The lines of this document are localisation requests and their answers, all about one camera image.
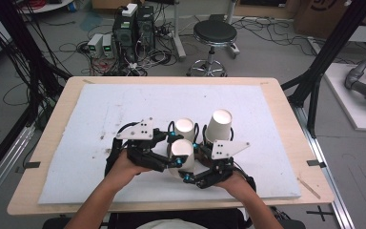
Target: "white paper sheet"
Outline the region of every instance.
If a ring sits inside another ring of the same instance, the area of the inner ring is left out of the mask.
[[[39,203],[81,203],[102,180],[112,139],[125,124],[154,119],[169,123],[189,117],[202,129],[213,112],[233,115],[234,140],[251,147],[234,160],[253,176],[262,198],[299,198],[300,190],[258,86],[86,85],[52,159]],[[166,142],[154,152],[165,155]],[[204,169],[196,167],[196,173]],[[116,195],[116,202],[232,198],[224,190],[185,184],[169,171],[141,174]]]

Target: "white paper cup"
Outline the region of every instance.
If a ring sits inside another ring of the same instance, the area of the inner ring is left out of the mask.
[[[206,139],[210,142],[216,140],[229,140],[233,117],[227,110],[216,110],[211,117],[206,130]]]
[[[186,162],[181,168],[170,168],[169,172],[176,177],[181,178],[178,171],[182,172],[194,172],[194,153],[193,144],[187,139],[178,139],[172,144],[171,157],[172,156],[188,156]]]
[[[187,117],[181,118],[176,121],[174,126],[174,132],[177,135],[182,135],[185,139],[190,142],[194,141],[195,132],[194,132],[194,123]]]

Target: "wooden table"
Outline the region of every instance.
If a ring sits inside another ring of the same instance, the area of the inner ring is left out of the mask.
[[[71,78],[52,113],[30,162],[40,161],[38,168],[27,169],[10,201],[11,215],[65,214],[76,212],[80,204],[38,204],[51,159],[85,84],[162,84],[162,85],[254,85],[260,86],[271,110],[283,146],[293,166],[301,189],[301,198],[264,199],[267,205],[331,203],[334,195],[319,166],[309,166],[315,156],[287,102],[280,85],[273,78],[250,77],[82,77]],[[117,203],[112,212],[210,209],[241,207],[236,200]]]

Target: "black stool seat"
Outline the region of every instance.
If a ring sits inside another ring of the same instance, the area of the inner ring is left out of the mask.
[[[194,37],[206,43],[232,43],[236,39],[236,29],[228,23],[206,20],[195,24]]]

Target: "person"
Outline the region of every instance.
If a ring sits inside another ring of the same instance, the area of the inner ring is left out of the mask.
[[[135,175],[149,172],[150,169],[134,165],[123,150],[105,178],[97,185],[88,199],[66,225],[66,229],[99,228],[103,217],[108,212],[114,196],[128,185]],[[234,172],[232,176],[215,186],[225,189],[231,196],[239,200],[246,208],[256,229],[282,228],[271,210],[264,204],[257,193],[246,182],[244,177]],[[204,228],[195,225],[185,228]]]

